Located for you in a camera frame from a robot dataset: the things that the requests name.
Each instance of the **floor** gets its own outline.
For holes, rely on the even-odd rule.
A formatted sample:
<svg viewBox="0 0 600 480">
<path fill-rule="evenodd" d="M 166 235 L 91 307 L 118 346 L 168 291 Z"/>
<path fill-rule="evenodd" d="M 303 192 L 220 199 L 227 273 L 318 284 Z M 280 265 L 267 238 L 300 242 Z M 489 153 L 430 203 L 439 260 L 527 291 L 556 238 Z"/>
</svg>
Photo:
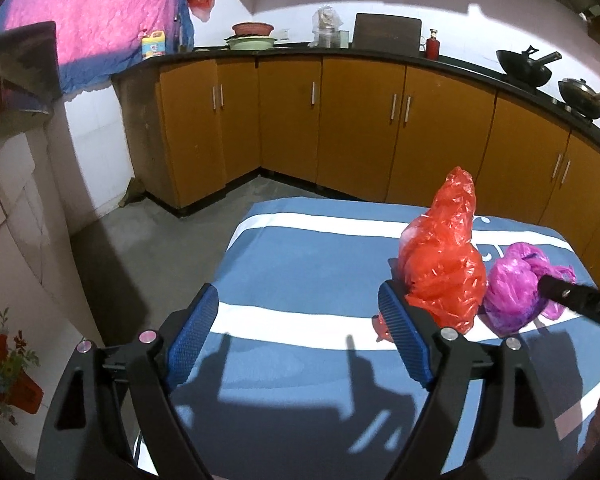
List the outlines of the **floor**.
<svg viewBox="0 0 600 480">
<path fill-rule="evenodd" d="M 116 209 L 72 238 L 75 263 L 107 345 L 159 328 L 213 279 L 235 228 L 256 202 L 319 195 L 262 176 L 186 218 L 151 200 Z"/>
</svg>

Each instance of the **metal screw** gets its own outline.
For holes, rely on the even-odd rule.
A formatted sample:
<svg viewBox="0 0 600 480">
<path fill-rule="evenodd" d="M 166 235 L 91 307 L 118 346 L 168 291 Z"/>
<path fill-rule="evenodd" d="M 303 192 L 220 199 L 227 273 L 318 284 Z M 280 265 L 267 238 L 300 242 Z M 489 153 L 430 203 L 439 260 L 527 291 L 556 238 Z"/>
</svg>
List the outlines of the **metal screw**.
<svg viewBox="0 0 600 480">
<path fill-rule="evenodd" d="M 440 335 L 443 339 L 447 341 L 455 341 L 458 339 L 458 332 L 456 332 L 453 328 L 445 326 L 441 331 Z"/>
<path fill-rule="evenodd" d="M 91 350 L 91 346 L 91 341 L 85 339 L 84 341 L 80 341 L 75 349 L 81 354 L 86 354 L 89 350 Z"/>
<path fill-rule="evenodd" d="M 153 330 L 145 330 L 140 334 L 139 340 L 141 343 L 152 343 L 158 335 Z"/>
<path fill-rule="evenodd" d="M 522 343 L 515 337 L 507 337 L 507 346 L 512 350 L 520 350 L 522 348 Z"/>
</svg>

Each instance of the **wok handle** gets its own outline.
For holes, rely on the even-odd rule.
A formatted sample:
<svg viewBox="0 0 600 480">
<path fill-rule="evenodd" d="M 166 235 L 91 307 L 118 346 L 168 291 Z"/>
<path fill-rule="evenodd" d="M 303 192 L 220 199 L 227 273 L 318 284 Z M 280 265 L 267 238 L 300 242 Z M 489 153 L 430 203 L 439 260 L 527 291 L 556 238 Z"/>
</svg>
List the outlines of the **wok handle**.
<svg viewBox="0 0 600 480">
<path fill-rule="evenodd" d="M 539 49 L 537 49 L 537 48 L 533 48 L 531 45 L 529 45 L 529 48 L 528 48 L 528 49 L 526 49 L 526 50 L 525 50 L 525 51 L 522 53 L 522 55 L 523 55 L 523 56 L 530 56 L 531 54 L 535 54 L 536 52 L 540 52 L 540 50 L 539 50 Z"/>
<path fill-rule="evenodd" d="M 552 54 L 547 54 L 540 59 L 535 59 L 534 64 L 546 65 L 547 63 L 552 63 L 554 61 L 558 61 L 559 59 L 562 59 L 562 54 L 560 54 L 560 52 L 553 52 Z"/>
</svg>

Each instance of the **silver handle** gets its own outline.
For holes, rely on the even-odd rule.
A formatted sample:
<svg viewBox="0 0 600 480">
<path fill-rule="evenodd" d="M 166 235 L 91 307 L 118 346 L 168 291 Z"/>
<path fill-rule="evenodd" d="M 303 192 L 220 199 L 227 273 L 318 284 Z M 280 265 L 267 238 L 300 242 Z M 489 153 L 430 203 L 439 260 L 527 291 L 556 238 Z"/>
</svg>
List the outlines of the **silver handle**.
<svg viewBox="0 0 600 480">
<path fill-rule="evenodd" d="M 567 173 L 569 173 L 569 168 L 571 167 L 571 161 L 567 160 L 567 169 L 564 170 L 564 175 L 562 176 L 562 180 L 560 181 L 560 185 L 564 184 L 564 181 L 567 180 Z"/>
<path fill-rule="evenodd" d="M 562 160 L 562 154 L 559 153 L 558 154 L 558 160 L 555 163 L 554 174 L 552 174 L 551 180 L 553 180 L 555 178 L 555 176 L 558 174 L 558 168 L 560 168 L 560 162 L 561 162 L 561 160 Z"/>
<path fill-rule="evenodd" d="M 398 94 L 394 94 L 394 103 L 391 105 L 391 120 L 394 120 L 395 117 L 395 101 L 398 98 Z"/>
<path fill-rule="evenodd" d="M 407 111 L 404 114 L 404 124 L 409 121 L 409 110 L 411 110 L 411 96 L 407 97 Z"/>
</svg>

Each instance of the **red bottle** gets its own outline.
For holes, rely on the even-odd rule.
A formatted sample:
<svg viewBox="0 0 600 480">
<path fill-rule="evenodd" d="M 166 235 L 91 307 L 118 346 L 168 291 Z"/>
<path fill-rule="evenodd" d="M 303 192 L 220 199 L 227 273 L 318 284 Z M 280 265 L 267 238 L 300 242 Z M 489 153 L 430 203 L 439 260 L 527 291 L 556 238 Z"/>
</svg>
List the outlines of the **red bottle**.
<svg viewBox="0 0 600 480">
<path fill-rule="evenodd" d="M 431 37 L 427 40 L 424 57 L 437 61 L 440 56 L 440 42 L 436 39 L 438 32 L 435 28 L 429 30 L 431 31 Z"/>
</svg>

